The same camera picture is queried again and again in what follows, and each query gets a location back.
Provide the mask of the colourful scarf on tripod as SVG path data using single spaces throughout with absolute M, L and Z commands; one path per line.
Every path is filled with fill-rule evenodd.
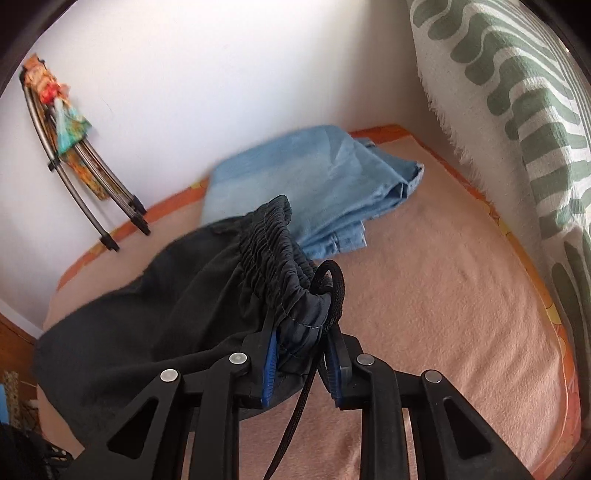
M 48 69 L 45 62 L 32 54 L 22 65 L 24 86 L 29 87 L 38 101 L 48 122 L 54 121 L 49 134 L 57 156 L 90 189 L 98 200 L 107 199 L 106 190 L 98 183 L 80 156 L 74 151 L 91 128 L 88 120 L 80 114 L 69 99 L 69 87 L 61 84 Z

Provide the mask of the folded light blue jeans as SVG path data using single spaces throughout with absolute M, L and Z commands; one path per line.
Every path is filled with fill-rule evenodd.
M 332 125 L 311 127 L 230 157 L 211 172 L 200 221 L 245 215 L 283 195 L 290 233 L 313 260 L 366 246 L 365 223 L 403 204 L 425 167 Z

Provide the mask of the silver folded tripod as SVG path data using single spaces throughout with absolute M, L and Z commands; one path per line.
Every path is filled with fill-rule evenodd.
M 35 133 L 47 156 L 48 169 L 57 174 L 77 207 L 99 235 L 106 249 L 117 251 L 119 246 L 88 205 L 86 195 L 97 201 L 110 201 L 126 216 L 136 230 L 150 234 L 146 209 L 137 196 L 123 184 L 94 149 L 86 135 L 67 151 L 58 149 L 57 112 L 52 104 L 42 101 L 33 86 L 32 71 L 23 68 L 19 75 L 27 111 Z

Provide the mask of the dark navy pants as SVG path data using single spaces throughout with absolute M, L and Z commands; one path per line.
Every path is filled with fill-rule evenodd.
M 276 333 L 270 406 L 239 418 L 307 399 L 325 336 L 342 316 L 345 282 L 334 261 L 308 259 L 290 219 L 290 202 L 277 196 L 192 231 L 128 285 L 42 335 L 37 380 L 83 452 L 162 371 L 204 371 L 266 329 Z

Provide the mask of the green patterned white pillow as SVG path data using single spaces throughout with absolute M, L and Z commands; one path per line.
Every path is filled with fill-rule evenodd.
M 443 127 L 544 264 L 590 390 L 590 91 L 520 1 L 413 1 L 417 64 Z

